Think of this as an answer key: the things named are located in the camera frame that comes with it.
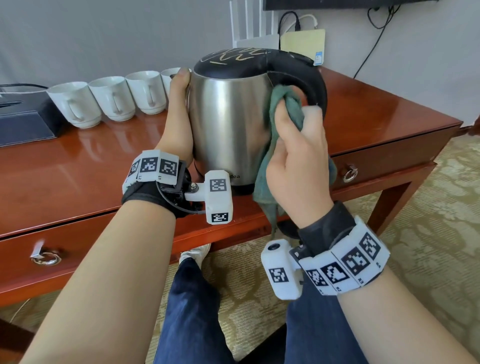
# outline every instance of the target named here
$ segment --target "metal ring pull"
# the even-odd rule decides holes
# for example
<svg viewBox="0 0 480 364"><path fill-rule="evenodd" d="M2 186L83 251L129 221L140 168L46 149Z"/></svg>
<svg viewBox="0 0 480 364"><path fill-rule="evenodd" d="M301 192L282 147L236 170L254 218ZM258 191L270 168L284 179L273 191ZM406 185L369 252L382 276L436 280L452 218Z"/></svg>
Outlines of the metal ring pull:
<svg viewBox="0 0 480 364"><path fill-rule="evenodd" d="M43 243L45 240L39 240L33 247L33 252L30 254L30 259L35 264L41 266L54 266L61 262L60 255L56 252L49 252L43 249Z"/></svg>
<svg viewBox="0 0 480 364"><path fill-rule="evenodd" d="M31 258L32 262L41 266L54 266L61 262L60 255L53 252L42 252L43 258Z"/></svg>
<svg viewBox="0 0 480 364"><path fill-rule="evenodd" d="M353 164L348 165L348 171L343 176L343 182L352 182L357 177L359 170Z"/></svg>

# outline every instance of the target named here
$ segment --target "desk leg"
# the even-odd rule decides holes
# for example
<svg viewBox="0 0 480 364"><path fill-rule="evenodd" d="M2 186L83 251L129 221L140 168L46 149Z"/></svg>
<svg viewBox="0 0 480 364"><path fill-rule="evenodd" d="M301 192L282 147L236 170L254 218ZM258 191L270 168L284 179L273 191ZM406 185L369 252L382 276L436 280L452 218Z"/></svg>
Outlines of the desk leg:
<svg viewBox="0 0 480 364"><path fill-rule="evenodd" d="M35 333L0 320L0 349L24 353Z"/></svg>
<svg viewBox="0 0 480 364"><path fill-rule="evenodd" d="M385 231L413 194L423 184L435 166L421 170L411 182L383 190L368 219L368 226L377 235Z"/></svg>

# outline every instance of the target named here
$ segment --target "white cup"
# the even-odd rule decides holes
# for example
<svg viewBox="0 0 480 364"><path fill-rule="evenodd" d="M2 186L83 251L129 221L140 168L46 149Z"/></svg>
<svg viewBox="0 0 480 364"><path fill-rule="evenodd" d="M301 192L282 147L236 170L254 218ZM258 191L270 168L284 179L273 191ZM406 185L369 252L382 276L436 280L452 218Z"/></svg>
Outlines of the white cup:
<svg viewBox="0 0 480 364"><path fill-rule="evenodd" d="M135 114L135 103L123 76L98 78L88 84L105 115L114 121L126 121Z"/></svg>
<svg viewBox="0 0 480 364"><path fill-rule="evenodd" d="M47 90L47 94L72 125L86 129L100 123L102 111L87 82L68 82L52 86Z"/></svg>
<svg viewBox="0 0 480 364"><path fill-rule="evenodd" d="M160 72L162 75L162 81L163 81L163 87L165 88L165 94L167 95L167 100L168 100L168 95L170 93L170 82L172 81L173 76L175 76L178 71L180 71L180 67L175 67L175 68L168 68L167 70L163 70Z"/></svg>
<svg viewBox="0 0 480 364"><path fill-rule="evenodd" d="M145 114L154 115L167 106L162 77L157 71L139 71L126 76L137 106Z"/></svg>

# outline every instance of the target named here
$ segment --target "wooden drawer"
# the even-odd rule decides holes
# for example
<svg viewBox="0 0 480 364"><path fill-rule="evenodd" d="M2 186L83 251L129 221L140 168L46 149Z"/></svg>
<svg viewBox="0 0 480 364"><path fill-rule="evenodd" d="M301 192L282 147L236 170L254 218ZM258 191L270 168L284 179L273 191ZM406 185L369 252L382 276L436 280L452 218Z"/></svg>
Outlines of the wooden drawer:
<svg viewBox="0 0 480 364"><path fill-rule="evenodd" d="M18 282L28 284L77 267L114 215L88 218L0 241L0 291ZM60 256L58 264L40 265L30 259L35 244L40 241L43 241L42 251L56 252Z"/></svg>
<svg viewBox="0 0 480 364"><path fill-rule="evenodd" d="M453 127L438 130L332 157L338 169L333 189L368 181L432 161L457 129L457 127ZM347 174L348 166L354 166L358 171L356 177L349 182L344 180L344 177L353 177L352 172Z"/></svg>

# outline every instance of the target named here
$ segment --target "television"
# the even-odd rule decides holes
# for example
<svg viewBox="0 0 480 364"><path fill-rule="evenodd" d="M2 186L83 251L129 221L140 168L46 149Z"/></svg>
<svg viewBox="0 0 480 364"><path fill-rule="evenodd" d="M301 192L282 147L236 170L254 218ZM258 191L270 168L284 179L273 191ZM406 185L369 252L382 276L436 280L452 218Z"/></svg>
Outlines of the television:
<svg viewBox="0 0 480 364"><path fill-rule="evenodd" d="M432 0L264 0L264 10L368 9L420 1Z"/></svg>

